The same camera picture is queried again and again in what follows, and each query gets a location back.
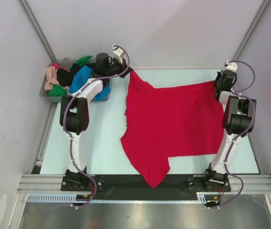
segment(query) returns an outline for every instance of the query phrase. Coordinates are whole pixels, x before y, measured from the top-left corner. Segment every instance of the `red cloth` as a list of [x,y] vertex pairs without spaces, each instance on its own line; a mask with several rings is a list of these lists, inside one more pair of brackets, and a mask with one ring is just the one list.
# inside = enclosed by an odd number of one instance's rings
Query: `red cloth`
[[134,168],[151,187],[168,173],[168,158],[216,154],[223,137],[222,105],[213,82],[154,88],[130,73],[127,130],[121,138]]

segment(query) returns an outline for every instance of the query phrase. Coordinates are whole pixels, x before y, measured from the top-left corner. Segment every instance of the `purple cable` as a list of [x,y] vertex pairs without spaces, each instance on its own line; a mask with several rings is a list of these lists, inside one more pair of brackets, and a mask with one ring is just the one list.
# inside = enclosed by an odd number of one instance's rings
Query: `purple cable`
[[[115,77],[118,77],[118,76],[121,76],[123,74],[125,74],[127,71],[128,71],[128,68],[130,66],[130,58],[129,58],[129,55],[128,53],[126,52],[125,49],[123,49],[121,46],[119,45],[114,45],[116,48],[119,48],[119,49],[122,49],[124,51],[124,53],[126,54],[126,57],[127,57],[127,60],[128,60],[128,64],[127,64],[127,67],[124,71],[122,71],[121,73],[119,73],[118,75],[112,75],[112,76],[103,76],[103,77],[100,77],[100,78],[96,78],[94,80],[91,81],[91,83],[95,82],[95,81],[98,81],[98,80],[103,80],[103,79],[111,79],[111,78],[115,78]],[[75,94],[72,99],[69,101],[65,111],[64,111],[64,114],[63,114],[63,130],[71,137],[71,140],[70,140],[70,157],[71,157],[71,160],[73,162],[73,165],[75,166],[75,168],[84,176],[86,176],[87,178],[89,178],[92,183],[94,184],[94,192],[93,194],[91,195],[91,198],[88,199],[87,202],[85,202],[84,204],[80,205],[80,206],[77,206],[75,208],[83,208],[84,206],[86,206],[92,199],[94,199],[95,195],[96,195],[96,191],[97,191],[97,184],[96,184],[96,181],[88,174],[84,173],[79,167],[78,165],[75,163],[75,159],[74,159],[74,156],[73,156],[73,136],[72,134],[67,130],[66,128],[66,118],[67,118],[67,114],[68,114],[68,111],[70,109],[70,106],[72,104],[72,102],[74,101],[74,99],[79,96],[91,83],[88,83],[86,85],[84,85],[81,89],[80,89],[80,92],[78,92],[77,94]],[[54,207],[51,207],[51,208],[47,208],[45,210],[42,210],[42,211],[38,211],[36,213],[33,213],[33,214],[30,214],[28,213],[29,215],[33,216],[33,215],[37,215],[37,214],[41,214],[41,213],[44,213],[44,212],[47,212],[49,210],[52,210],[52,209],[55,209],[55,208],[60,208],[60,207],[67,207],[67,206],[71,206],[70,204],[61,204],[61,205],[56,205]]]
[[252,81],[252,83],[251,83],[248,87],[246,87],[245,89],[242,89],[242,90],[239,90],[239,91],[235,91],[235,92],[233,92],[232,94],[234,94],[234,95],[236,95],[236,96],[238,96],[238,97],[247,99],[247,100],[249,101],[249,103],[251,104],[251,107],[252,107],[252,109],[253,109],[253,115],[252,115],[252,118],[251,118],[251,121],[250,121],[249,126],[248,126],[243,132],[241,132],[239,135],[237,135],[235,138],[233,138],[233,141],[231,142],[230,147],[228,148],[228,151],[227,151],[226,156],[225,156],[225,159],[224,159],[224,162],[225,162],[225,170],[226,170],[227,174],[230,175],[230,176],[232,176],[232,177],[237,178],[238,180],[240,180],[240,182],[241,182],[240,190],[239,190],[239,192],[235,195],[235,197],[233,197],[232,199],[228,200],[227,202],[225,202],[225,203],[223,203],[223,204],[219,204],[219,205],[216,206],[216,207],[212,207],[212,208],[219,208],[219,207],[221,207],[221,206],[224,206],[224,205],[227,205],[227,204],[231,203],[232,201],[234,201],[234,200],[241,194],[242,190],[244,189],[244,182],[243,182],[243,180],[242,180],[239,176],[237,176],[237,175],[232,174],[232,173],[229,172],[228,167],[227,167],[227,162],[228,162],[228,157],[229,157],[229,155],[230,155],[230,152],[231,152],[231,150],[232,150],[232,148],[233,148],[234,142],[237,140],[238,137],[240,137],[240,136],[246,134],[246,133],[250,130],[250,128],[252,127],[252,125],[253,125],[253,123],[254,123],[254,120],[255,120],[255,112],[256,112],[253,101],[252,101],[249,97],[247,97],[247,96],[245,96],[245,95],[241,96],[241,95],[239,94],[240,92],[243,92],[243,91],[249,89],[249,88],[254,84],[254,81],[255,81],[255,72],[254,72],[254,69],[253,69],[249,64],[247,64],[247,63],[245,63],[245,62],[243,62],[243,61],[230,61],[230,62],[239,62],[239,63],[243,63],[243,64],[247,65],[248,67],[250,67],[250,69],[252,70],[252,73],[253,73],[253,81]]

